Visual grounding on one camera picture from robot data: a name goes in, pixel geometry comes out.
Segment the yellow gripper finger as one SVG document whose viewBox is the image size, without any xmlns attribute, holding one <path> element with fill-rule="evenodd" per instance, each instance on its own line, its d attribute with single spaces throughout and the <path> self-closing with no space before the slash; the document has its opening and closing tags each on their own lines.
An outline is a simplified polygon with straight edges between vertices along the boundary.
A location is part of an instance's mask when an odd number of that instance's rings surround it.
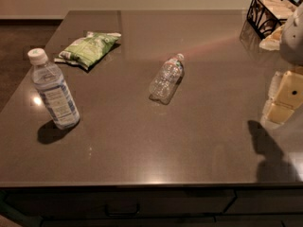
<svg viewBox="0 0 303 227">
<path fill-rule="evenodd" d="M 284 124 L 294 113 L 294 110 L 276 105 L 271 103 L 266 113 L 266 117 L 269 121 L 272 121 L 277 124 Z"/>
</svg>

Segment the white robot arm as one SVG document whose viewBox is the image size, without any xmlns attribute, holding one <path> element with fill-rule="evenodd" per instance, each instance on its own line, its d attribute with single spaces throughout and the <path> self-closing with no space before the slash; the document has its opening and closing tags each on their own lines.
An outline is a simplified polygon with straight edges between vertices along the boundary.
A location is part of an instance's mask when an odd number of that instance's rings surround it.
<svg viewBox="0 0 303 227">
<path fill-rule="evenodd" d="M 263 109 L 265 121 L 283 125 L 303 104 L 303 4 L 288 18 L 282 29 L 280 55 L 294 66 L 272 78 Z"/>
</svg>

